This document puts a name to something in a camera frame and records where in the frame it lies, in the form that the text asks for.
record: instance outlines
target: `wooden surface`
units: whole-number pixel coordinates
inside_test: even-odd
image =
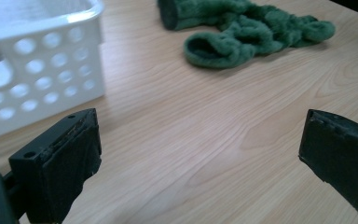
[[[358,13],[326,0],[254,1],[332,21],[324,43],[199,69],[154,0],[105,0],[106,95],[0,137],[7,158],[65,115],[96,107],[103,163],[64,223],[358,223],[297,155],[308,109],[358,122]],[[26,217],[21,223],[27,223]]]

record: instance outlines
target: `crumpled green fabric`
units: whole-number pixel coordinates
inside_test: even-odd
[[[186,40],[187,60],[201,67],[236,67],[256,55],[318,44],[336,31],[330,21],[244,0],[158,0],[158,6],[166,29],[209,25],[221,31],[196,33]]]

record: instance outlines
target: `white container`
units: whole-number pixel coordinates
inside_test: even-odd
[[[0,135],[104,94],[100,0],[0,0]]]

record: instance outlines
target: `light wood tabletop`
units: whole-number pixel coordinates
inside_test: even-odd
[[[0,172],[65,115],[95,107],[103,163],[64,223],[358,223],[298,159],[309,109],[358,122],[358,13],[327,0],[254,2],[331,21],[337,32],[233,69],[202,69],[186,61],[183,43],[213,28],[167,31],[155,0],[104,0],[105,96],[0,136]]]

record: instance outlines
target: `fuzzy green fabric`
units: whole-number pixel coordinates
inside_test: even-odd
[[[158,0],[158,6],[166,29],[210,25],[221,31],[197,33],[185,42],[187,60],[202,67],[236,67],[256,55],[318,44],[336,30],[329,21],[247,0]]]

